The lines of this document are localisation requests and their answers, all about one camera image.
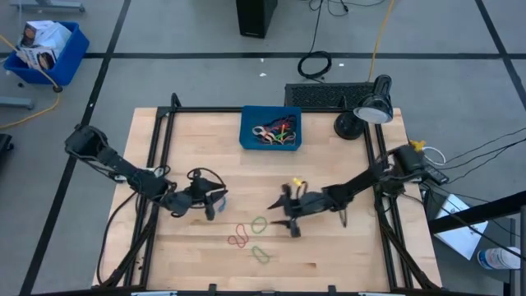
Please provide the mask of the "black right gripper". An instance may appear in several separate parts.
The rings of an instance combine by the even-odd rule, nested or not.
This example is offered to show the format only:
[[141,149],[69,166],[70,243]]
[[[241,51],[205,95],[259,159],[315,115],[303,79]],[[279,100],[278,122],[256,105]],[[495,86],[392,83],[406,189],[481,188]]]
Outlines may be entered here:
[[[289,198],[280,196],[279,199],[268,207],[268,210],[286,206]],[[292,238],[300,238],[301,230],[295,219],[307,215],[314,215],[331,208],[331,201],[322,192],[308,192],[305,188],[298,187],[295,197],[289,201],[286,215],[292,220],[272,221],[271,224],[285,226],[290,231]]]

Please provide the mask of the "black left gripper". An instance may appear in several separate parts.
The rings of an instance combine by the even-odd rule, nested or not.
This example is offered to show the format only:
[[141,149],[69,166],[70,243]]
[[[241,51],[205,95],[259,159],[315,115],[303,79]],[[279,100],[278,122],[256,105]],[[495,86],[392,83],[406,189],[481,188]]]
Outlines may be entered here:
[[193,180],[190,185],[185,188],[185,193],[191,197],[191,209],[203,209],[205,208],[205,216],[208,221],[212,221],[215,218],[214,204],[211,202],[217,202],[224,198],[228,193],[226,189],[214,190],[215,185],[213,182],[208,180]]

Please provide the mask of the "round green rubber band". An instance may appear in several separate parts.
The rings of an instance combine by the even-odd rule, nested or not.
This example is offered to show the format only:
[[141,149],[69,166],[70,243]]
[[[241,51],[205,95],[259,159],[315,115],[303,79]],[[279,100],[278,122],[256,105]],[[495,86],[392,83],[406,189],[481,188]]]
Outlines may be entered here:
[[251,223],[250,228],[254,234],[262,234],[268,227],[268,220],[263,216],[257,216]]

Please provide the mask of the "twisted red rubber band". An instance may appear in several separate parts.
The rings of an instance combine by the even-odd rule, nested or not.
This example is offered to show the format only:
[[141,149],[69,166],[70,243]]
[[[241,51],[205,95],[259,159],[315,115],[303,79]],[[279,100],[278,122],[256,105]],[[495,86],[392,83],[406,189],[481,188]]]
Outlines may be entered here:
[[244,248],[249,242],[249,236],[247,234],[244,224],[238,224],[235,228],[235,234],[227,238],[227,243],[239,248]]

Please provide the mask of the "blue plastic table bin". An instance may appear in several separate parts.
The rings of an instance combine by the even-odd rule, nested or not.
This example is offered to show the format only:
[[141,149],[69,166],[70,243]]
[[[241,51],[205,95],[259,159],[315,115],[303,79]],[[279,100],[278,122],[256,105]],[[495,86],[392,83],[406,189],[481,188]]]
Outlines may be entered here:
[[[252,128],[255,126],[271,127],[278,118],[295,116],[296,124],[290,128],[296,132],[296,140],[292,145],[270,145],[262,137],[255,136]],[[299,107],[285,106],[252,106],[242,107],[239,143],[245,150],[278,150],[295,151],[302,144],[302,110]]]

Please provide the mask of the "black perforated panel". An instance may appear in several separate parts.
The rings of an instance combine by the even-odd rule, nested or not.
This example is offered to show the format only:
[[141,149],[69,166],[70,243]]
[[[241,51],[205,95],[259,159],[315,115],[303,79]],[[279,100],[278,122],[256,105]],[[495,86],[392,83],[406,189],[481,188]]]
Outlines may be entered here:
[[284,105],[302,108],[348,108],[357,106],[373,90],[371,82],[287,84]]

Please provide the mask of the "black desk lamp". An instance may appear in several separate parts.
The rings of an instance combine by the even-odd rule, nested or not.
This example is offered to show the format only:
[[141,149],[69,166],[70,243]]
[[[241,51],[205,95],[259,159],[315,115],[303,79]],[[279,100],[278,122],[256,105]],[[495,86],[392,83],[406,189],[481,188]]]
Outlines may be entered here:
[[335,119],[334,130],[345,140],[358,139],[368,123],[384,124],[393,120],[394,109],[390,98],[392,78],[389,75],[379,75],[372,86],[372,91],[365,95],[356,106],[347,106],[344,101],[344,111]]

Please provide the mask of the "black power adapter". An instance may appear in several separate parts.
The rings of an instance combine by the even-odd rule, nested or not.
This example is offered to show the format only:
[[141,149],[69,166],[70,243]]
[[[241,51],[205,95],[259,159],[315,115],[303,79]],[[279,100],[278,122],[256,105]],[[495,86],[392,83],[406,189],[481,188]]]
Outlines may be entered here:
[[426,165],[425,171],[427,178],[431,179],[437,185],[443,185],[450,181],[450,179],[445,174],[432,165]]

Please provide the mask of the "white flat box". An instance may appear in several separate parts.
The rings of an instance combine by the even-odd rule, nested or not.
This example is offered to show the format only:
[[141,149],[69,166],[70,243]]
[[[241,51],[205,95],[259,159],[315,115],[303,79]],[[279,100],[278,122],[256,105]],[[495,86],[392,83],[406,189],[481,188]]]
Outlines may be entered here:
[[[467,210],[469,206],[461,201],[456,195],[450,194],[440,206],[436,218],[442,218],[449,213],[457,214],[462,210]],[[482,236],[473,230],[484,233],[488,226],[487,221],[482,223],[472,224],[469,227],[464,226],[458,229],[447,230],[445,232],[435,234],[435,237],[441,240],[448,247],[452,248],[462,257],[471,260],[475,250],[480,242]]]

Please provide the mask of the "black metal bar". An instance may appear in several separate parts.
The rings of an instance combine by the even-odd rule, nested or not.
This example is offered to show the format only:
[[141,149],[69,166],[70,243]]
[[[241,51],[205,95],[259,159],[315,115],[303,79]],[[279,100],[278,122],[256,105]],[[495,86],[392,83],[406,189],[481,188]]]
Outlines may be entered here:
[[448,214],[439,219],[431,220],[428,225],[431,233],[437,234],[467,225],[482,223],[483,221],[515,215],[524,206],[526,206],[526,191]]

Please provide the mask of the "black computer tower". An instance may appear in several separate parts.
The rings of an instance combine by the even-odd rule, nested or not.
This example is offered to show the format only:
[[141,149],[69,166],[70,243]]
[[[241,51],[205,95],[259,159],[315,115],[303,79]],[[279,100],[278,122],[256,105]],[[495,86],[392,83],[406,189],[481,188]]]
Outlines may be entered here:
[[236,0],[240,35],[264,39],[278,0]]

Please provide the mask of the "blue plastic floor tub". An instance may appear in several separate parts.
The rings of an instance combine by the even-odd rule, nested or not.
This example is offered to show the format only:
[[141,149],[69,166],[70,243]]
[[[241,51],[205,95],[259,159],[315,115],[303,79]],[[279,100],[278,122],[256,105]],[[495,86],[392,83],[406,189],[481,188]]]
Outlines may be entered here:
[[[79,24],[70,21],[54,21],[54,25],[38,37],[30,47],[23,47],[20,42],[14,46],[4,63],[4,68],[30,84],[57,83],[59,86],[70,84],[90,45]],[[29,68],[16,55],[19,48],[52,49],[57,59],[56,64],[50,70]]]

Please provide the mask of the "white plastic bottle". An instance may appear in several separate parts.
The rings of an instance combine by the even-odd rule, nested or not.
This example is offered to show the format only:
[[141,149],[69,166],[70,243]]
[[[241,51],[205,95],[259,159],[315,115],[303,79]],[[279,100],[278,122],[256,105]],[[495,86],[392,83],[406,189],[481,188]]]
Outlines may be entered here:
[[479,264],[487,270],[518,270],[521,267],[520,250],[516,247],[494,247],[477,253]]

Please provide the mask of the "grey metal stand foot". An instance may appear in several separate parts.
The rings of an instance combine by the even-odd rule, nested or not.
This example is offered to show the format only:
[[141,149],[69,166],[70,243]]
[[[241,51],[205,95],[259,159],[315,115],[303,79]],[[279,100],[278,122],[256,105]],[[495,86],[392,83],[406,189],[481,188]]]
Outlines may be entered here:
[[8,97],[0,95],[0,107],[13,107],[31,110],[34,108],[34,101],[28,98]]
[[8,0],[9,5],[19,10],[69,10],[74,12],[85,12],[85,6],[81,2],[70,0]]

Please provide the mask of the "white printed carton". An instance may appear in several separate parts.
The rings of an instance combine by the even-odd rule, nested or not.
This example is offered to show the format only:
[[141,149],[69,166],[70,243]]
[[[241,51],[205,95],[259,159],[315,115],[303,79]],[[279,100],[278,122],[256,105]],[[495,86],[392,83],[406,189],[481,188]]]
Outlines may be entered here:
[[54,21],[27,21],[24,26],[20,45],[30,47],[35,40],[47,29],[54,25]]
[[54,51],[48,48],[19,48],[16,55],[35,70],[53,69],[57,60]]

